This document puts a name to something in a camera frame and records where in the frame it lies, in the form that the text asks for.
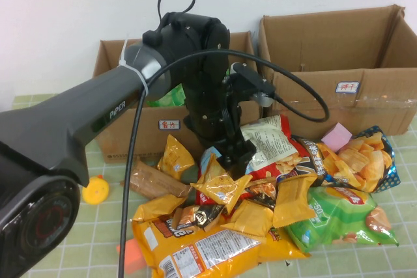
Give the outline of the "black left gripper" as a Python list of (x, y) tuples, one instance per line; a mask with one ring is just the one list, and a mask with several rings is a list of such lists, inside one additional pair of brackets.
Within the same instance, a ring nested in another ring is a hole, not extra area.
[(225, 54), (197, 59), (182, 82), (189, 112), (184, 122), (204, 147), (213, 146), (219, 151), (219, 164), (234, 166), (233, 178), (240, 178), (257, 149), (240, 130), (239, 103), (248, 101), (256, 90), (244, 76), (227, 75), (228, 68)]

